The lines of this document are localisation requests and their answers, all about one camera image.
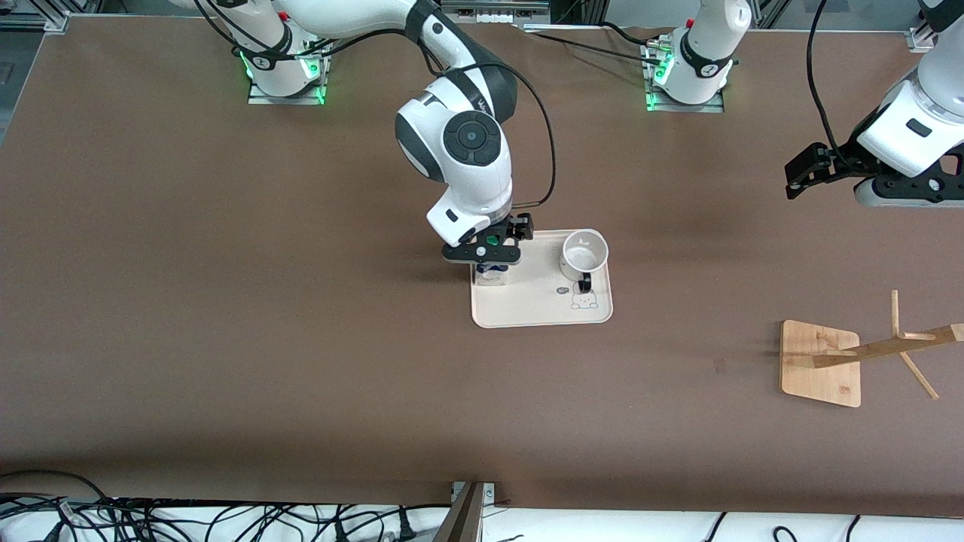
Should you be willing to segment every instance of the cartoon bear print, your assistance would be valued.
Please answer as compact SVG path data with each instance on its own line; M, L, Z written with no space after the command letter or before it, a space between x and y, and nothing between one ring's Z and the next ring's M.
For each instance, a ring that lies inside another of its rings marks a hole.
M589 290L586 293L579 293L579 284L573 284L573 306L576 309L598 309L600 304L597 303L596 292Z

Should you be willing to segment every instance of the white tray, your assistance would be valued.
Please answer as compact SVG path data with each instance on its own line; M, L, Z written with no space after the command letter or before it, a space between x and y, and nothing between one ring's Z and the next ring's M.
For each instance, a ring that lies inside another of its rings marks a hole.
M534 231L520 244L522 259L506 271L504 285L483 285L470 265L472 319L483 328L598 324L612 316L609 264L593 273L593 289L559 270L562 242L575 230Z

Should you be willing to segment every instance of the wooden peg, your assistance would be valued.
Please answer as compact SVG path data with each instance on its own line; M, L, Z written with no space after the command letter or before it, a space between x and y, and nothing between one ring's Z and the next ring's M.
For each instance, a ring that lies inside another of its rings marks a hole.
M949 342L964 341L964 324L951 324L925 331L922 335L934 336L934 340L893 339L878 340L861 344L853 348L846 348L847 352L856 352L856 356L828 356L826 354L814 356L814 367L829 367L842 364L852 364L863 360L872 360L883 356L893 356L900 352L911 352L931 346L948 344Z
M907 366L907 368L909 368L910 371L914 373L914 378L917 379L917 383L920 384L922 388L924 388L924 391L927 392L928 395L930 395L931 399L941 398L940 395L938 395L937 392L934 390L934 387L931 386L929 382L927 382L926 378L924 378L924 374L921 373L921 370L917 368L917 366L914 364L913 361L911 361L910 356L907 355L907 352L900 352L900 358L904 361L904 364Z
M937 336L930 333L907 333L904 331L894 335L894 337L906 340L937 340Z
M900 302L897 298L897 290L891 290L891 335L900 335Z

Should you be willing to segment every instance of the wooden base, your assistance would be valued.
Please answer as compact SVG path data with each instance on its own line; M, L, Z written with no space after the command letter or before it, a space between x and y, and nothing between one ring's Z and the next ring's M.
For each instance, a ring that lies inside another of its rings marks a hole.
M860 406L860 363L814 368L814 356L860 344L857 334L785 320L780 331L780 389L847 407Z

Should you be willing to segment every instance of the black cable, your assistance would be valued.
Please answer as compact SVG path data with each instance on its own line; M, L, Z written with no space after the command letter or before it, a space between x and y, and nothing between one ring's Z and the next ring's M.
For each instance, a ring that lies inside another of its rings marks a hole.
M298 526L296 526L296 525L289 524L288 522L286 522L285 520L283 520L283 519L281 519L281 518L277 518L275 521L278 522L278 523L280 523L280 524L282 524L282 525L285 525L285 526L288 526L288 527L291 527L291 528L297 530L297 531L298 531L299 542L305 542L305 532L304 532L303 530L301 530L300 527L298 527Z
M435 53L429 50L429 48L425 46L425 43L421 41L418 42L418 48L421 49L422 56L425 57L425 67L428 68L428 72L436 77L442 77L444 75L442 73L442 62L435 56Z
M70 519L69 519L69 518L67 517L67 515L64 513L64 510L61 510L61 507L60 507L60 506L57 506L57 515L58 515L58 516L60 517L60 519L61 519L61 521L60 521L61 525L66 525L67 528L70 529L70 535L73 536L73 542L80 542L80 539L77 538L77 528L76 528L76 526L75 526L73 523L70 522Z
M325 533L325 529L327 529L328 526L331 525L332 523L343 521L343 520L341 519L341 514L342 514L343 512L345 512L346 510L348 510L349 508L351 508L352 506L353 506L353 504L349 504L348 506L345 507L344 510L342 510L342 509L341 509L341 504L339 504L339 505L335 508L335 515L332 517L332 519L329 520L328 522L326 522L325 525L324 525L324 527L320 528L320 529L314 534L314 536L311 538L310 542L316 542L319 538L321 538L321 535Z
M405 511L411 512L412 510L420 510L423 508L451 508L451 506L448 504L417 504L415 506L405 506ZM392 516L397 513L398 513L398 510L390 510L388 512L383 512L383 513L362 512L362 514L375 514L376 517L374 519L370 519L366 522L361 522L358 525L354 526L353 528L345 532L345 536L350 536L353 532L359 530L360 528L373 524L377 521L384 521L385 518L387 518L388 516Z
M100 536L100 540L102 542L107 542L107 536L105 536L104 533L100 531L100 528L94 525L94 520L92 520L91 518L87 517L84 514L77 514L77 515L84 518L84 520L87 521L87 523L90 524L91 527L93 527L94 530L97 531L97 535Z
M853 528L857 527L857 522L859 521L860 521L860 514L857 514L856 516L853 517L853 521L850 522L850 525L846 528L846 539L845 539L846 542L850 542L850 533L853 532Z
M95 509L96 513L98 514L98 517L100 517L99 514L101 509L106 509L108 513L111 513L114 510L119 510L121 521L116 522L113 519L109 519L108 521L111 521L112 523L101 527L117 528L121 532L124 532L125 536L126 536L125 529L140 528L140 530L135 531L135 534L136 534L135 539L144 541L145 539L142 538L140 535L142 531L146 531L150 535L150 538L147 539L147 542L155 542L156 541L156 537L154 536L155 534L161 534L167 537L168 539L173 540L174 542L182 542L182 540L191 542L191 537L175 524L194 523L194 524L201 524L201 525L209 525L206 522L200 522L195 520L173 520L173 519L161 518L155 515L154 513L151 513L149 506L150 506L150 502L147 502L145 504L146 508L143 511L130 506L119 506L119 505L110 505L110 504L78 504L76 505L75 508L79 512L83 512L84 510L88 510L88 509ZM137 518L134 517L134 514L139 514L143 516L143 519L138 520ZM162 526L173 530L174 532L176 532L178 535L181 536L182 540L177 540L176 538L172 537L170 534L153 526L151 524L151 521L153 521L155 524L161 524Z
M337 41L337 40L321 40L321 41L319 41L318 43L316 43L316 44L312 45L311 47L309 47L309 48L305 49L304 51L302 51L299 56L310 55L310 54L312 54L312 53L315 53L315 52L317 52L317 51L320 51L321 49L324 49L325 47L327 47L328 45L331 45L332 43L334 43L334 42L336 42L336 41Z
M639 55L630 55L627 53L620 53L618 51L610 51L609 49L603 49L601 47L597 47L595 45L589 45L586 43L579 43L578 41L563 40L562 38L557 38L556 36L547 36L545 34L539 34L539 33L533 33L533 36L538 36L539 38L542 38L544 40L558 41L560 43L566 43L567 45L582 47L583 49L589 49L590 51L596 51L599 53L604 53L604 54L612 55L616 57L628 58L630 60L642 62L645 64L650 64L653 66L659 66L659 60L653 59L653 58L643 58Z
M221 30L221 27L218 26L218 23L214 22L214 19L212 19L211 16L207 14L207 11L204 10L204 7L201 6L201 0L194 0L194 4L195 6L198 7L199 10L201 10L201 16L204 17L204 20L207 21L207 24L210 25L210 27L213 28L214 31L218 33L218 36L221 36L228 43L230 43L232 47L236 47L238 50L248 53L251 56L259 54L259 53L255 53L248 47L242 47L241 44L238 43L234 38L232 38L228 34L225 34L225 31Z
M9 510L5 510L2 514L0 514L0 521L12 518L13 516L18 516L26 512L39 512L41 510L53 510L55 507L57 507L58 499L59 498L47 499L41 502L31 502L30 504L18 503L17 508L11 508Z
M80 474L67 473L65 471L54 471L51 469L23 469L21 471L13 471L12 473L0 474L0 480L2 480L3 478L9 478L11 476L21 476L25 474L46 474L46 475L52 475L52 476L65 476L67 478L73 478L83 483L87 487L91 488L92 490L94 490L94 492L97 493L97 496L100 498L101 502L104 502L105 504L109 504L112 502L111 498L107 497L107 494L105 494L103 491L100 491L100 488L97 487L96 484L86 479L84 476L81 476Z
M203 8L201 7L201 4L200 4L199 2L200 2L200 0L194 0L195 5L198 6L198 9L203 12ZM279 55L282 55L282 56L291 58L291 55L287 54L286 52L277 51L273 46L269 46L269 45L264 44L263 42L261 42L261 40L259 40L258 38L255 38L255 37L252 36L250 33L248 33L247 30L245 30L245 29L241 28L240 26L238 26L237 24L235 24L234 21L232 21L232 20L230 19L230 17L228 17L227 15L225 15L224 12L221 11L221 8L218 8L218 6L214 3L214 0L205 0L205 2L207 2L207 5L208 5L212 10L214 10L214 13L218 14L218 16L221 18L221 20L223 20L223 21L225 22L225 24L226 24L227 26L230 26L230 27L233 28L234 30L237 30L238 32L241 33L242 36L244 36L245 38L253 41L254 44L257 45L258 47L261 47L262 49L264 49L264 51L260 51L260 52L258 52L257 54L260 54L260 55L262 55L262 56L266 56L266 55L264 55L264 53L270 52L270 53L277 53L277 54L279 54Z
M830 147L834 150L834 156L840 159L847 168L853 170L856 174L873 175L873 173L859 169L851 164L841 153L840 147L837 146L837 139L834 137L834 131L830 127L830 121L827 119L827 111L823 108L823 102L820 101L820 96L817 93L817 83L814 81L814 36L817 34L817 24L820 22L820 16L823 14L823 9L826 6L827 0L820 0L820 4L817 6L817 12L814 13L814 24L810 27L810 36L807 37L807 85L810 87L810 96L814 99L814 105L817 107L817 113L820 115L820 122L823 124L823 131L827 135L827 141L830 143Z
M351 47L352 45L354 45L355 43L358 43L359 41L365 41L365 40L367 40L367 39L369 39L369 38L374 38L374 37L376 37L376 36L383 36L383 35L385 35L385 34L398 34L398 35L401 35L401 36L405 36L405 33L404 33L404 32L402 32L401 30L395 30L395 29L393 29L393 28L386 28L386 29L383 29L383 30L373 30L373 31L369 32L368 34L362 34L361 36L358 36L357 38L352 38L352 39L346 41L345 43L339 45L338 47L335 47L335 48L332 49L331 51L325 51L324 53L321 54L321 56L322 56L322 57L330 57L330 56L334 55L335 53L340 53L341 51L347 49L348 47Z
M778 525L777 527L773 528L773 542L785 542L784 540L780 540L781 532L785 532L790 536L790 540L792 542L796 542L796 536L793 535L793 531L782 525Z
M710 530L710 535L703 542L712 542L713 537L716 536L716 530L720 528L720 524L723 523L723 518L726 517L726 512L721 512L719 517L716 518L716 522L713 523L713 528Z
M563 19L568 17L569 14L572 13L576 7L585 4L587 1L588 0L578 0L578 2L573 2L573 5L570 6L569 9L566 10L563 14L559 15L559 18L555 19L555 22L552 24L559 24L560 22L562 22Z
M549 112L546 111L546 104L543 103L543 100L539 97L539 93L536 92L536 89L535 87L532 86L532 83L529 83L528 79L526 79L524 75L519 73L518 70L516 70L515 68L512 68L511 66L503 62L480 62L469 66L465 66L462 68L450 68L450 70L468 71L470 69L489 68L489 67L505 69L506 71L512 73L517 79L522 81L522 83L529 90L529 92L532 93L532 97L535 98L536 103L539 105L539 110L542 111L543 120L546 121L546 132L549 135L549 154L552 160L552 174L551 174L551 177L549 178L549 190L547 190L546 195L543 196L542 199L537 202L526 202L526 203L518 203L518 204L512 205L512 208L514 209L528 209L528 208L538 207L543 203L547 202L549 198L552 197L552 192L555 190L555 176L556 176L555 135L552 133L552 122L549 120Z
M267 505L265 505L264 508L265 508L264 514L262 514L261 517L257 518L256 520L254 520L254 522L250 524L248 528L245 528L244 530L242 530L241 534L238 534L237 538L234 539L235 542L241 542L241 539L244 538L244 535L248 534L248 531L255 528L257 524L261 524L261 527L254 532L254 536L252 537L252 542L256 542L259 539L259 537L262 534L264 534L264 531L268 529L268 526L271 525L272 521L274 521L273 519L269 521L269 518L271 518L273 515L278 513L277 509L269 512Z
M210 542L210 539L211 539L211 530L214 529L215 524L217 524L219 521L224 521L224 520L221 519L221 517L222 517L223 515L227 514L227 513L230 512L231 510L235 510L235 509L237 509L237 508L240 508L241 506L250 506L249 509L247 509L247 510L244 511L245 514L247 514L248 512L253 511L253 510L256 508L256 505L236 504L235 506L228 506L228 507L225 508L224 510L218 512L218 513L214 516L214 519L211 520L211 523L207 526L207 530L204 532L204 542Z
M600 26L604 26L605 28L611 28L611 29L615 30L615 31L616 31L616 34L619 34L619 36L620 36L623 40L626 40L626 41L628 41L628 42L630 42L630 43L635 43L635 44L637 44L637 45L646 46L646 41L647 41L647 40L641 40L641 39L639 39L639 38L634 38L633 36L630 36L629 34L627 34L625 30L623 30L622 28L616 26L615 24L613 24L613 23L611 23L611 22L603 21L603 22L600 23ZM658 37L659 37L659 35L654 36L654 37L650 38L650 40L654 40L655 38L658 38Z
M247 514L248 512L250 512L252 509L253 509L253 508L248 509L248 510L242 510L242 511L238 512L237 514L234 514L233 516L227 516L227 517L225 517L225 518L221 518L221 519L218 520L218 521L222 521L222 522L223 522L223 521L227 521L227 520L232 520L232 519L237 518L237 517L241 517L241 516ZM158 511L160 511L160 510L155 510L153 513L151 513L151 516L152 516L153 518L155 518L155 519L158 519L158 520L163 521L163 522L166 523L166 524L167 524L167 523L174 523L174 524L178 524L178 523L188 523L188 524L204 525L204 526L210 525L209 522L203 522L203 521L201 521L201 520L184 520L184 519L161 518L161 517L158 517L158 516L156 515Z

